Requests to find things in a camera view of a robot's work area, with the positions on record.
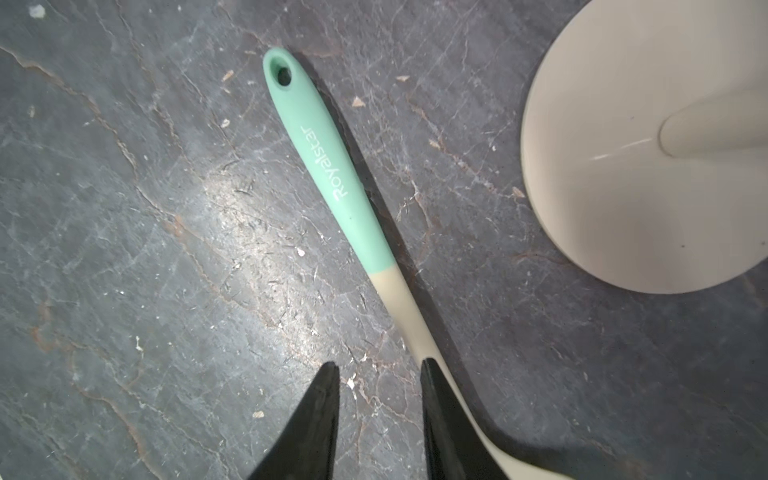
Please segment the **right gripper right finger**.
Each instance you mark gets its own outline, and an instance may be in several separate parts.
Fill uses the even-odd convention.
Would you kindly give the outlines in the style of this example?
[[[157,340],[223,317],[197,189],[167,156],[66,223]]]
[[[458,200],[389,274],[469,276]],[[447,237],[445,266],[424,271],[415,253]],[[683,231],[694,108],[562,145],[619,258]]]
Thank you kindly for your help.
[[[434,358],[421,363],[424,447],[429,479],[507,479]]]

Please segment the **cream skimmer green handle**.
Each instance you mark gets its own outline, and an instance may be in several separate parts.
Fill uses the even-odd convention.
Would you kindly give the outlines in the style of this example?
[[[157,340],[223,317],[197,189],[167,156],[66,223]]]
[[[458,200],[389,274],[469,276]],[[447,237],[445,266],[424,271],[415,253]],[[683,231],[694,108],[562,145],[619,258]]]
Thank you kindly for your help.
[[[474,430],[507,479],[557,478],[555,472],[504,452],[473,418],[395,260],[336,124],[301,63],[288,50],[275,47],[265,53],[263,71],[295,150],[420,370],[425,358],[438,362]]]

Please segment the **cream utensil rack stand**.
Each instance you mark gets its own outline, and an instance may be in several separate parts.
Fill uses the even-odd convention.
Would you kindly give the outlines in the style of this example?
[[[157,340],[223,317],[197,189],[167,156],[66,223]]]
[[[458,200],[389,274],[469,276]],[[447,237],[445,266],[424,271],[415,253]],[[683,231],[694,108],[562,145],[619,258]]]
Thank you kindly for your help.
[[[533,80],[521,165],[545,233],[609,284],[687,293],[757,266],[766,3],[588,3]]]

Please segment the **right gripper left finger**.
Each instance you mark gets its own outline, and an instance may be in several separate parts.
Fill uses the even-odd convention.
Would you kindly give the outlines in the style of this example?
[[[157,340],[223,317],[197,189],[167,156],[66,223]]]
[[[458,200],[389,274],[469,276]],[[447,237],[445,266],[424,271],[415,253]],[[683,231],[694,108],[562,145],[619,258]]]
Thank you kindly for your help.
[[[277,441],[252,479],[331,479],[340,411],[340,372],[321,365]]]

